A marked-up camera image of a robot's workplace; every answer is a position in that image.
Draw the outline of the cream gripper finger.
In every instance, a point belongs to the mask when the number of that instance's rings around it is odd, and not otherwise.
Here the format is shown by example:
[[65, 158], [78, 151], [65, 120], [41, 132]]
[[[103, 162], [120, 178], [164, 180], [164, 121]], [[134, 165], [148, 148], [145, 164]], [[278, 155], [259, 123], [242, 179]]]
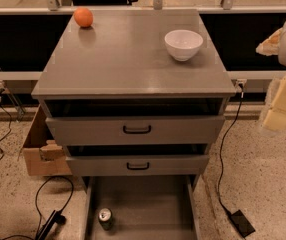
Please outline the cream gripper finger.
[[264, 120], [263, 127], [271, 131], [281, 131], [286, 128], [286, 114], [269, 109]]
[[256, 52], [264, 56], [278, 55], [281, 33], [282, 29], [276, 30], [271, 36], [257, 46]]

